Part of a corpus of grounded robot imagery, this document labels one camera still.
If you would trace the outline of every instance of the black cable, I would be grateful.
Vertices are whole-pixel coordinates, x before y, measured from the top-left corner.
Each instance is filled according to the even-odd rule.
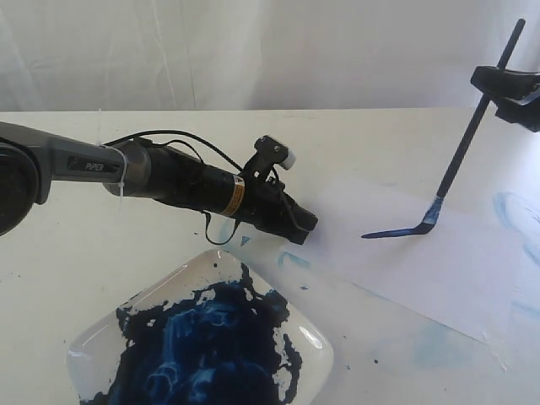
[[[278,171],[276,170],[275,167],[272,168],[272,173],[276,177],[276,182],[278,183],[279,196],[281,197],[281,201],[283,205],[285,206],[287,213],[289,214],[290,220],[293,221],[293,225],[299,230],[304,230],[305,232],[309,232],[309,230],[302,228],[300,225],[298,225],[298,222],[296,222],[296,217],[294,216],[293,209],[291,208],[289,204],[289,200],[287,200],[287,196],[285,196],[284,189],[281,187],[281,181],[279,180]]]
[[[191,139],[193,139],[193,140],[195,140],[195,141],[197,141],[199,143],[202,143],[207,148],[212,149],[216,154],[218,154],[223,159],[227,160],[227,162],[229,162],[231,165],[233,165],[235,167],[235,169],[237,169],[238,171],[242,171],[242,168],[241,168],[240,165],[238,165],[236,162],[234,162],[229,156],[227,156],[227,154],[222,152],[218,147],[214,146],[209,141],[207,141],[205,139],[202,139],[202,138],[198,137],[197,135],[193,135],[192,133],[189,133],[189,132],[186,132],[186,131],[180,131],[180,130],[176,130],[176,129],[154,129],[154,130],[150,130],[150,131],[137,132],[137,133],[133,133],[131,135],[127,135],[127,136],[122,137],[122,138],[118,138],[118,139],[116,139],[114,141],[107,142],[107,143],[105,143],[105,146],[114,146],[114,145],[116,145],[118,143],[131,141],[132,139],[145,137],[145,136],[148,136],[148,135],[180,135],[180,136],[183,136],[183,137],[191,138]]]
[[[204,160],[203,158],[201,157],[201,155],[195,150],[195,148],[193,148],[189,143],[187,143],[186,141],[181,141],[180,139],[175,139],[174,141],[169,141],[169,142],[165,142],[165,143],[155,143],[154,145],[157,146],[158,148],[164,148],[165,146],[169,146],[171,143],[180,143],[184,146],[187,146],[189,149],[191,149],[193,151],[194,154],[197,155],[197,157],[199,158],[199,160],[201,161],[201,163],[204,165]]]
[[[232,232],[232,234],[230,234],[229,239],[227,239],[224,242],[216,242],[214,240],[211,240],[210,237],[208,236],[208,227],[210,226],[210,221],[212,221],[212,214],[207,212],[207,211],[201,211],[201,213],[204,214],[204,217],[206,219],[206,226],[205,226],[205,230],[204,230],[204,236],[206,236],[206,240],[208,242],[210,242],[212,245],[216,245],[216,246],[227,245],[233,239],[233,237],[235,236],[236,230],[240,226],[241,221],[239,221],[238,219],[235,219],[235,227],[233,228],[233,232]]]

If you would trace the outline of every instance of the paint smear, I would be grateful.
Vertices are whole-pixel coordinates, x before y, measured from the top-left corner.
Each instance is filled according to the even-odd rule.
[[[499,221],[525,239],[523,251],[540,266],[540,209],[513,192],[500,192],[494,197],[494,209]]]

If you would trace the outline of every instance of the brush handle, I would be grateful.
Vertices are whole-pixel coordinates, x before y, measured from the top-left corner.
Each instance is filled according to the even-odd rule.
[[[505,50],[500,56],[499,63],[497,63],[497,68],[500,68],[500,69],[506,68],[506,65],[508,64],[508,61],[510,60],[510,56],[512,55],[512,52],[514,51],[514,48],[516,48],[517,40],[519,40],[521,32],[523,31],[524,27],[525,27],[525,20],[519,19],[516,23],[516,26],[514,27],[514,30],[512,31],[512,35],[510,36],[508,43],[506,44]],[[467,153],[467,150],[469,149],[469,145],[471,144],[474,134],[476,133],[478,129],[478,125],[480,125],[483,115],[488,109],[489,102],[490,102],[489,97],[485,94],[482,95],[482,98],[480,99],[480,102],[478,103],[478,106],[476,107],[476,110],[474,111],[474,114],[472,115],[471,121],[469,122],[469,125],[467,126],[467,129],[465,130],[465,133],[463,134],[463,138],[461,142],[459,143],[459,146],[457,147],[456,152],[454,153],[454,157],[452,158],[450,164],[448,165],[448,169],[446,169],[446,173],[444,177],[442,178],[442,181],[440,182],[439,189],[437,190],[437,197],[440,197],[440,198],[446,197],[446,194],[448,193],[448,190],[450,189],[452,182],[456,178],[457,171],[462,165],[463,158],[465,157],[465,154]]]

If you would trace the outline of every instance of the paint palette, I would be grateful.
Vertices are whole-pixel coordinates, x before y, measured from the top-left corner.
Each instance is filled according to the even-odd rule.
[[[331,345],[282,295],[225,251],[207,251],[71,344],[81,403],[309,404]]]

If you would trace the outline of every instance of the paper sheet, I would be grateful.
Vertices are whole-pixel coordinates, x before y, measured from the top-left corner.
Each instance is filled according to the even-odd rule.
[[[478,341],[504,336],[520,266],[514,233],[443,208],[428,235],[360,238],[415,226],[429,204],[342,179],[310,205],[319,224],[306,243],[284,249]]]

